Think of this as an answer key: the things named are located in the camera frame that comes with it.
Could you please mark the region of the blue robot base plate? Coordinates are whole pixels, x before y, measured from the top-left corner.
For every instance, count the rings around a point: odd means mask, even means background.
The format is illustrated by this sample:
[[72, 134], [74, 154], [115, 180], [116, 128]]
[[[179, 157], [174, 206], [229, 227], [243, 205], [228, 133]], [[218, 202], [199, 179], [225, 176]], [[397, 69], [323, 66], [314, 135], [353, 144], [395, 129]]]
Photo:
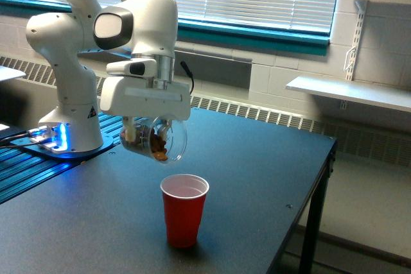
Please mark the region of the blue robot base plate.
[[102, 135], [103, 145], [95, 150], [85, 151], [85, 152], [69, 152], [69, 153], [53, 153], [43, 147], [38, 145], [23, 146], [22, 148], [31, 154], [40, 155], [47, 158], [55, 158], [59, 160], [88, 160], [95, 157], [114, 146], [114, 140], [110, 135]]

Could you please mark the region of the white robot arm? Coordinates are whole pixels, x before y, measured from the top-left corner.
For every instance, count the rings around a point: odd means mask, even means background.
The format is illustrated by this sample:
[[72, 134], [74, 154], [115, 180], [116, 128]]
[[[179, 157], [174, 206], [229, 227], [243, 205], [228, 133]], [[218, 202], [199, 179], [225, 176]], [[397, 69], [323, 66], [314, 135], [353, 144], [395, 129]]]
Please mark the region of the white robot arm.
[[98, 112], [167, 123], [190, 116], [189, 86], [175, 82], [176, 0], [66, 0], [69, 13], [43, 13], [26, 26], [30, 46], [53, 69], [57, 106], [32, 138], [59, 155], [100, 148]]

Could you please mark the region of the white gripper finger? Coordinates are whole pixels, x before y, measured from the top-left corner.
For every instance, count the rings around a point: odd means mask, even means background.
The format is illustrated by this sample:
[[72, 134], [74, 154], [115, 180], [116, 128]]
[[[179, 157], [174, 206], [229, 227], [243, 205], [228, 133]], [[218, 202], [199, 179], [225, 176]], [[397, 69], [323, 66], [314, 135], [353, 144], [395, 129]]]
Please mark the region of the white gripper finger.
[[135, 141], [134, 119], [132, 117], [124, 117], [125, 140], [127, 142]]
[[160, 138], [167, 138], [168, 130], [171, 128], [171, 123], [167, 119], [160, 119], [157, 128], [157, 135]]

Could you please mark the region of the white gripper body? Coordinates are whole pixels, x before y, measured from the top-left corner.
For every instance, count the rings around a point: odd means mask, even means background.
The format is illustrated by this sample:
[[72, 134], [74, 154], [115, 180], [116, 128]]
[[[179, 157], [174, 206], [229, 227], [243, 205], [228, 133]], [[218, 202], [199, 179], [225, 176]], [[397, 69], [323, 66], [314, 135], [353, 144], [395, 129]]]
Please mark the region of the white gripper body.
[[189, 85], [173, 80], [173, 58], [131, 58], [107, 64], [101, 111], [123, 117], [189, 119]]

